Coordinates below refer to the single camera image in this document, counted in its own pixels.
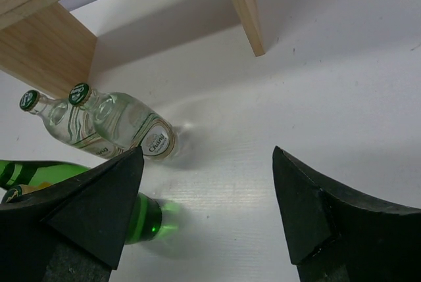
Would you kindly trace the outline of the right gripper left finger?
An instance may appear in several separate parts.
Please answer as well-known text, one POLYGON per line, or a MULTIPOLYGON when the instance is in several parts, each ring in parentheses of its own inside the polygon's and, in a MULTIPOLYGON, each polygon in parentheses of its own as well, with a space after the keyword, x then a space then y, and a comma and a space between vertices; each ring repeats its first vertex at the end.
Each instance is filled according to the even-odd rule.
POLYGON ((108 281, 142 179, 136 147, 1 205, 2 281, 108 281))

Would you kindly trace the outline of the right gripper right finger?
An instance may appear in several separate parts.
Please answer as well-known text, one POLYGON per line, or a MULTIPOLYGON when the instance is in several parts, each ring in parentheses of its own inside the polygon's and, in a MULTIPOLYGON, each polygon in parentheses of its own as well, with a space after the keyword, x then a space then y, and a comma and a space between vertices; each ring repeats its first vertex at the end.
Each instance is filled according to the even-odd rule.
POLYGON ((420 280, 419 208, 357 191, 279 147, 272 170, 301 281, 420 280))

